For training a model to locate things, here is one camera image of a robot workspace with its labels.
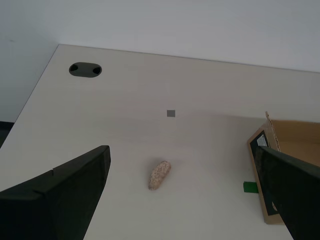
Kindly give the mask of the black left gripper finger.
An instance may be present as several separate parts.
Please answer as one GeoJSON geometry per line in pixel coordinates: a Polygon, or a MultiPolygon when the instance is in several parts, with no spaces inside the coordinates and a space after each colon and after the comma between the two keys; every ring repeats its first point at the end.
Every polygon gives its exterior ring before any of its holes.
{"type": "Polygon", "coordinates": [[[104,191],[111,153],[101,145],[0,193],[2,240],[82,240],[104,191]]]}
{"type": "Polygon", "coordinates": [[[259,183],[295,240],[320,238],[320,168],[266,146],[256,149],[259,183]]]}

